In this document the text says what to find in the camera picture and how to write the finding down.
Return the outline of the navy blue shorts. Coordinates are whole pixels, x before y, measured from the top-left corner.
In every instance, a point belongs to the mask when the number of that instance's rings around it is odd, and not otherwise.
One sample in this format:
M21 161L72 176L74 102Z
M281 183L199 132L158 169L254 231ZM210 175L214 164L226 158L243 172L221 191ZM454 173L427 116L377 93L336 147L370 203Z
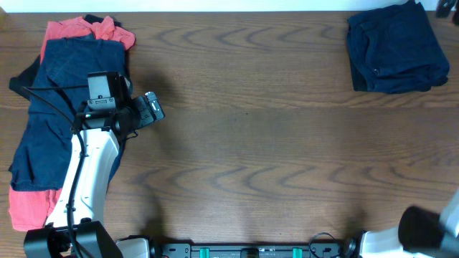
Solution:
M421 3L363 11L348 18L349 60L367 92L426 92L448 81L450 64Z

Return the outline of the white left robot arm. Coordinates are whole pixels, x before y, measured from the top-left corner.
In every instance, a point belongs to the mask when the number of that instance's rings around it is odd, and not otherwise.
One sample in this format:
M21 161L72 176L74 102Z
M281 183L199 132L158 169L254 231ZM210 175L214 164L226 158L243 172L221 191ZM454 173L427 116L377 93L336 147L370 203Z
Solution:
M153 92L134 99L99 95L82 103L71 125L71 161L60 198L44 227L27 232L27 257L151 256L145 236L114 241L103 226L103 213L121 144L163 118Z

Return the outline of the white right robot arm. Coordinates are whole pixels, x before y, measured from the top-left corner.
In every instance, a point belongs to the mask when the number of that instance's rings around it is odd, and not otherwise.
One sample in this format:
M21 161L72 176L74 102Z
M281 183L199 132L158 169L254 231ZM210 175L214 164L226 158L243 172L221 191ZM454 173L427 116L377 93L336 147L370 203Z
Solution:
M450 64L421 3L363 11L348 25L354 90L393 95L447 83ZM457 257L458 198L441 214L409 207L396 228L363 233L356 250L360 257Z

